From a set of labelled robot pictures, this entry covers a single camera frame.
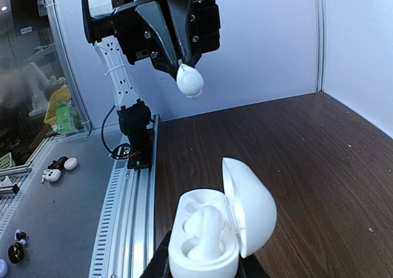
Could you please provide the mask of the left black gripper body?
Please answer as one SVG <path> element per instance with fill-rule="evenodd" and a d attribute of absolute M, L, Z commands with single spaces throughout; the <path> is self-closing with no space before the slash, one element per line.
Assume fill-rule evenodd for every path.
<path fill-rule="evenodd" d="M 134 8 L 138 1 L 167 1 L 167 0 L 137 0 L 121 2 L 116 5 L 111 15 L 114 35 L 117 38 L 123 54 L 130 64 L 135 64 L 134 50 L 137 48 L 135 41 L 139 40 L 138 22 L 135 19 Z M 198 33 L 201 55 L 215 51 L 220 46 L 220 16 L 216 0 L 193 0 L 196 19 L 195 33 Z"/>

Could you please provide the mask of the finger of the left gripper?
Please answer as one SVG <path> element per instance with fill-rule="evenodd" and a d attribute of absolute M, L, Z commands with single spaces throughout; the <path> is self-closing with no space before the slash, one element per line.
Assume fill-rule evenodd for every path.
<path fill-rule="evenodd" d="M 184 64 L 195 67 L 201 52 L 198 33 L 195 33 L 193 0 L 167 0 L 167 3 L 180 59 Z"/>
<path fill-rule="evenodd" d="M 139 37 L 135 61 L 150 58 L 155 69 L 177 75 L 181 59 L 167 1 L 138 1 L 134 13 Z"/>

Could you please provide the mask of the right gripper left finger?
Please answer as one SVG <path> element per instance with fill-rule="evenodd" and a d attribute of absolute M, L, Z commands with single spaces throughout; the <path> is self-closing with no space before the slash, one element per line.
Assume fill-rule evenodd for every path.
<path fill-rule="evenodd" d="M 146 269 L 140 278 L 169 278 L 172 277 L 169 268 L 169 240 L 172 231 L 169 230 L 164 238 L 161 240 L 157 250 L 155 251 L 152 259 L 147 265 Z"/>

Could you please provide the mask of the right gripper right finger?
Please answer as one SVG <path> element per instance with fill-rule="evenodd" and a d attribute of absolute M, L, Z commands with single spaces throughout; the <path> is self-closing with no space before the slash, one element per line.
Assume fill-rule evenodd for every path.
<path fill-rule="evenodd" d="M 250 255 L 239 260 L 239 277 L 240 278 L 270 278 L 268 273 L 263 269 L 255 255 Z"/>

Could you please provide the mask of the white earbud charging case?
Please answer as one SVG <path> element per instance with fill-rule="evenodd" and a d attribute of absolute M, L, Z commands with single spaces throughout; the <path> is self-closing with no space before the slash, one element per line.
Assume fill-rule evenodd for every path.
<path fill-rule="evenodd" d="M 235 277 L 241 258 L 260 250 L 277 222 L 273 196 L 245 163 L 222 159 L 223 191 L 184 193 L 169 239 L 173 277 Z"/>

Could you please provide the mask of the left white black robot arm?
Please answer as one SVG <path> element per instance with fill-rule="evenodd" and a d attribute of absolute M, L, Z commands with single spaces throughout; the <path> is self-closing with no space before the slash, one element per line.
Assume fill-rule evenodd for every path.
<path fill-rule="evenodd" d="M 199 98 L 204 80 L 196 65 L 220 46 L 216 0 L 82 0 L 87 42 L 111 81 L 121 132 L 133 149 L 150 144 L 151 112 L 133 89 L 127 64 L 150 59 L 180 92 Z"/>

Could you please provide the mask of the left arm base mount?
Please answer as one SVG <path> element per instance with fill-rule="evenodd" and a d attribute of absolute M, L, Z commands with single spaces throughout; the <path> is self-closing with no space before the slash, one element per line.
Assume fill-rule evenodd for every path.
<path fill-rule="evenodd" d="M 115 149 L 107 149 L 114 160 L 127 160 L 128 169 L 144 169 L 152 165 L 154 129 L 146 125 L 131 126 L 121 123 L 122 133 L 128 143 L 118 145 Z"/>

